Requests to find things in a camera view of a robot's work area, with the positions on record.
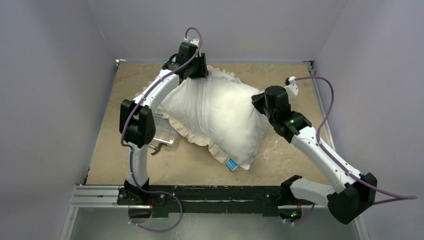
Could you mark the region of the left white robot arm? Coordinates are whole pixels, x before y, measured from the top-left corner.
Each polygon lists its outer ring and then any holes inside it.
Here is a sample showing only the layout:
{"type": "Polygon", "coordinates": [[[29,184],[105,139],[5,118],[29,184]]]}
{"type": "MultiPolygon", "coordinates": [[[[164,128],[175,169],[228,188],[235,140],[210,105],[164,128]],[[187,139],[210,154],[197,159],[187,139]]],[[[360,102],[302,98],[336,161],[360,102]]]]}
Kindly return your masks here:
{"type": "Polygon", "coordinates": [[[179,50],[161,68],[158,76],[137,97],[120,104],[119,132],[121,145],[128,148],[128,177],[124,189],[138,205],[149,199],[147,150],[156,133],[153,114],[166,98],[187,78],[208,75],[206,56],[200,40],[182,42],[179,50]]]}

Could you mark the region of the grey cream ruffled pillowcase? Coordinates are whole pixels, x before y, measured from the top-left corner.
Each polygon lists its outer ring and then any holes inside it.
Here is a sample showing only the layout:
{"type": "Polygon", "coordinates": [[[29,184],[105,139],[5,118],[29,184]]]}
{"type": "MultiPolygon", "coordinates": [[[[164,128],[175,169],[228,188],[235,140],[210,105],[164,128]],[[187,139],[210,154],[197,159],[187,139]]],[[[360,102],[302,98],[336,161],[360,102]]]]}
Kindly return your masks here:
{"type": "Polygon", "coordinates": [[[206,78],[186,79],[174,88],[154,111],[155,115],[169,121],[171,127],[188,142],[207,147],[212,157],[224,164],[229,154],[212,137],[212,93],[228,90],[241,84],[240,78],[231,71],[207,66],[206,78]]]}

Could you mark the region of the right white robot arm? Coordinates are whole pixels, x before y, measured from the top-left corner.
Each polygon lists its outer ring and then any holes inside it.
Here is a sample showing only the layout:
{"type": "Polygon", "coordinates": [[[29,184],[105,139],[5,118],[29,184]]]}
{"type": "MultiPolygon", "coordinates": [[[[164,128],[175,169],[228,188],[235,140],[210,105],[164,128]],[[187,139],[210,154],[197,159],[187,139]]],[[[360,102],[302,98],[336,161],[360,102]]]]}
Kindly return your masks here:
{"type": "Polygon", "coordinates": [[[327,207],[331,215],[347,225],[370,208],[376,197],[378,180],[347,163],[328,144],[301,113],[293,111],[289,93],[282,86],[270,86],[251,97],[252,105],[266,116],[274,131],[304,153],[325,175],[329,185],[294,175],[281,183],[276,202],[288,204],[306,200],[327,207]]]}

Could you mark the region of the white pillow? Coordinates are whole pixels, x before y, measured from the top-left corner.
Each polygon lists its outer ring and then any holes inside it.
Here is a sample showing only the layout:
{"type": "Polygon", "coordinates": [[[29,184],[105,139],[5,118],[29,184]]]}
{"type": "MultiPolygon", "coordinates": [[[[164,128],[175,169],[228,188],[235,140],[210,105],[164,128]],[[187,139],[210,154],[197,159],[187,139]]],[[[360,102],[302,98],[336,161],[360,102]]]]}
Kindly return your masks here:
{"type": "Polygon", "coordinates": [[[212,93],[217,106],[211,108],[212,139],[224,149],[239,167],[249,170],[269,123],[252,104],[252,96],[261,90],[241,82],[227,90],[212,93]]]}

